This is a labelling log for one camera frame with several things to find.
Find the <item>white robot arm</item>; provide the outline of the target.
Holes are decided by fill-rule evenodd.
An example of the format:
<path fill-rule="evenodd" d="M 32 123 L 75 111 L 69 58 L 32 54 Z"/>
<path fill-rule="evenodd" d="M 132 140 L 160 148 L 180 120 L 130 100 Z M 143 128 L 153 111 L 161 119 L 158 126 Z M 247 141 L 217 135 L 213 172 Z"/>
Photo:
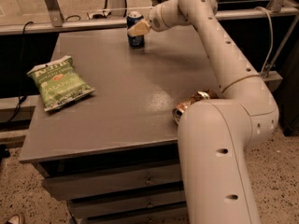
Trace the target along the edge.
<path fill-rule="evenodd" d="M 278 106 L 215 13 L 214 0 L 169 0 L 155 6 L 128 34 L 192 25 L 221 91 L 219 99 L 190 105 L 178 123 L 190 224 L 261 224 L 244 150 L 272 134 L 278 124 Z"/>

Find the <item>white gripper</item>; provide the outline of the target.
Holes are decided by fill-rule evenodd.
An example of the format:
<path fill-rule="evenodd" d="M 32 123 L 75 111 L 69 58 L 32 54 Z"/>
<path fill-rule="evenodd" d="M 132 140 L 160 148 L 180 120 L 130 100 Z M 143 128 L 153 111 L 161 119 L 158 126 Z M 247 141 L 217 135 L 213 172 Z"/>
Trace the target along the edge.
<path fill-rule="evenodd" d="M 130 37 L 146 35 L 150 32 L 150 27 L 155 32 L 162 32 L 169 29 L 164 22 L 163 18 L 163 4 L 159 4 L 153 7 L 149 12 L 149 22 L 146 19 L 142 19 L 130 27 L 127 34 Z"/>

